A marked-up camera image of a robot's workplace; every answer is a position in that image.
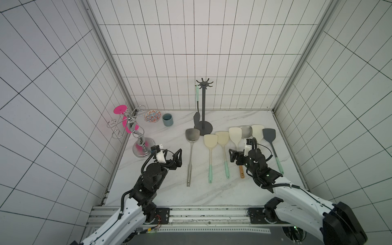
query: marble countertop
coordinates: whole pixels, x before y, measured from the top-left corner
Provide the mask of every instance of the marble countertop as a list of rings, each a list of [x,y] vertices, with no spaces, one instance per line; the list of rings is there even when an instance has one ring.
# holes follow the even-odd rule
[[[137,121],[144,128],[145,136],[152,138],[156,145],[162,144],[165,149],[172,152],[182,148],[182,167],[168,172],[154,199],[157,206],[260,206],[273,197],[272,193],[258,187],[253,179],[246,174],[244,179],[240,178],[238,166],[229,160],[229,149],[235,149],[235,145],[231,141],[225,147],[230,179],[227,179],[225,175],[223,149],[217,145],[212,151],[213,180],[210,184],[208,182],[209,149],[204,145],[203,136],[200,136],[193,145],[191,186],[187,187],[187,168],[191,144],[185,138],[185,130],[193,128],[195,111],[161,111],[161,113],[162,115],[171,113],[174,124],[166,127],[163,125],[162,119],[156,123],[146,122],[144,118]],[[294,184],[303,187],[271,111],[207,111],[205,118],[213,126],[212,133],[228,131],[230,127],[254,124],[276,129],[276,139],[273,143],[285,177]],[[137,158],[133,154],[132,146],[135,142],[136,139],[130,136],[113,180],[106,206],[120,206],[121,195],[135,185],[140,175],[140,169],[145,159]],[[240,149],[243,149],[244,144],[245,139],[239,143]],[[271,149],[269,143],[264,139],[260,144]],[[270,155],[269,151],[263,147],[261,147],[261,151],[266,157]],[[270,168],[279,171],[275,158],[271,158],[267,163]]]

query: mint green handle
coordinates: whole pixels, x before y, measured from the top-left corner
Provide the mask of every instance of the mint green handle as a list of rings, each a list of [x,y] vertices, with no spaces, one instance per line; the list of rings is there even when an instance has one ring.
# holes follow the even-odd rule
[[[227,161],[225,161],[226,178],[230,179],[229,167],[227,166]]]
[[[283,174],[283,168],[282,168],[282,165],[280,164],[279,158],[276,157],[275,159],[276,159],[276,163],[278,164],[278,168],[279,168],[280,173]]]
[[[208,181],[212,183],[212,165],[210,164],[210,173],[208,174]]]

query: gray ceramic cup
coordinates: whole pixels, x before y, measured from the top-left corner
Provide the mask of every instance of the gray ceramic cup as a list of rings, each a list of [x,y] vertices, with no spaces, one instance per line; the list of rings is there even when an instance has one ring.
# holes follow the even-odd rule
[[[166,127],[170,127],[173,125],[173,116],[170,113],[166,113],[162,116],[162,121]]]

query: black utensil stand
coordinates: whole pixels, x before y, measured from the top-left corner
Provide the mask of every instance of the black utensil stand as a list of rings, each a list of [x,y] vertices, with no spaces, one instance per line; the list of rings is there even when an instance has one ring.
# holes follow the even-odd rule
[[[210,134],[212,132],[212,125],[209,122],[206,122],[205,120],[205,90],[207,89],[207,87],[212,87],[210,86],[210,84],[212,84],[213,82],[209,83],[210,79],[208,78],[207,81],[204,81],[203,78],[201,79],[201,82],[199,82],[198,80],[196,80],[196,82],[198,82],[199,86],[201,89],[203,89],[203,97],[202,97],[202,113],[203,113],[203,117],[202,117],[202,121],[200,121],[197,125],[195,125],[194,128],[200,130],[200,135],[203,136],[205,134]]]

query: white spatula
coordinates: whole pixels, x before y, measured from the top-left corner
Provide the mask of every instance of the white spatula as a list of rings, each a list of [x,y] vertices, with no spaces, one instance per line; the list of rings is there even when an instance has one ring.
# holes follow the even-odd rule
[[[252,135],[253,135],[253,137],[256,138],[257,144],[260,144],[261,140],[264,138],[263,129],[264,129],[263,125],[257,125],[257,124],[252,125],[252,131],[253,131]]]
[[[229,133],[227,131],[220,131],[216,132],[216,135],[218,135],[218,144],[220,144],[223,148],[223,159],[225,161],[225,171],[226,171],[226,178],[230,178],[230,173],[229,173],[229,167],[227,166],[227,160],[226,160],[226,150],[225,150],[225,145],[229,141]]]
[[[233,143],[236,145],[236,149],[238,151],[238,143],[242,139],[242,129],[240,127],[229,128],[229,136],[230,136],[230,140],[233,141]],[[245,178],[244,169],[242,168],[242,165],[240,165],[239,168],[240,168],[241,178]]]
[[[208,181],[212,183],[212,149],[218,144],[218,135],[216,134],[205,134],[204,144],[210,149],[210,170],[208,174]]]

